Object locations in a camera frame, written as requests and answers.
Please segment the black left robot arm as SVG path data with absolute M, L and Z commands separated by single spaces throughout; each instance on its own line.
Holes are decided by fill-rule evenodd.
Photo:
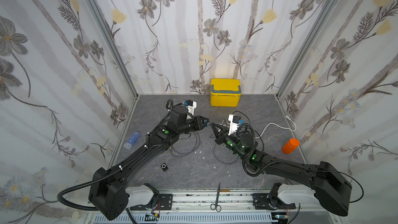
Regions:
M 208 118 L 192 115 L 183 105 L 169 110 L 167 119 L 146 135 L 144 145 L 110 169 L 100 168 L 94 173 L 88 200 L 108 220 L 116 219 L 131 207 L 157 208 L 158 190 L 149 183 L 131 188 L 130 180 L 156 156 L 174 145 L 180 135 L 200 131 L 207 126 Z

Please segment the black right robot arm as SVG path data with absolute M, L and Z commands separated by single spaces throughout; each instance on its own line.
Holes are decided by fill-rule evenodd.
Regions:
M 241 159 L 245 173 L 250 177 L 261 174 L 283 177 L 315 191 L 320 205 L 329 212 L 346 217 L 349 212 L 352 185 L 330 163 L 297 163 L 284 160 L 257 149 L 255 131 L 251 125 L 243 123 L 236 134 L 217 123 L 210 124 L 218 145 L 224 144 Z

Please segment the black mp3 player left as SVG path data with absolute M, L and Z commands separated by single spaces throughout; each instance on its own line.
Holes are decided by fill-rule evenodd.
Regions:
M 165 172 L 165 171 L 167 171 L 169 168 L 168 168 L 168 166 L 167 166 L 165 163 L 163 163 L 163 164 L 161 164 L 161 169 Z

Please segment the blue transparent plastic case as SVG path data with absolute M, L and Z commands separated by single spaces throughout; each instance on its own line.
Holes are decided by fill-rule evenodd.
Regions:
M 123 147 L 125 149 L 131 149 L 132 146 L 139 140 L 141 134 L 139 132 L 134 132 L 129 138 L 126 139 Z

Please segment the orange cylindrical bottle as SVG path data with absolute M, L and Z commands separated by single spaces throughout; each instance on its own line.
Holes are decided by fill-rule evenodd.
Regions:
M 282 147 L 282 151 L 285 154 L 291 154 L 296 148 L 299 147 L 299 145 L 300 141 L 295 138 L 292 138 Z

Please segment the black handled scissors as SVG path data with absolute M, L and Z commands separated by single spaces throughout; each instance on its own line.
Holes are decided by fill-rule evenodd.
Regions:
M 217 188 L 217 192 L 216 192 L 216 199 L 215 199 L 214 203 L 212 203 L 210 205 L 210 209 L 212 211 L 221 212 L 221 210 L 222 210 L 222 207 L 219 205 L 220 191 L 221 191 L 221 183 L 218 184 L 218 188 Z

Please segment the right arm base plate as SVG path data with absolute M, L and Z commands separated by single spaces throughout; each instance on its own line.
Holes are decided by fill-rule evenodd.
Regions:
M 294 203 L 284 203 L 277 195 L 253 194 L 253 206 L 256 210 L 266 209 L 269 211 L 296 209 Z

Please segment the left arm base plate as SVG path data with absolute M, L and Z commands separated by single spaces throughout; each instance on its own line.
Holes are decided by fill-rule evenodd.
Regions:
M 157 200 L 150 202 L 147 205 L 137 205 L 130 207 L 131 211 L 170 211 L 173 204 L 172 194 L 159 194 Z

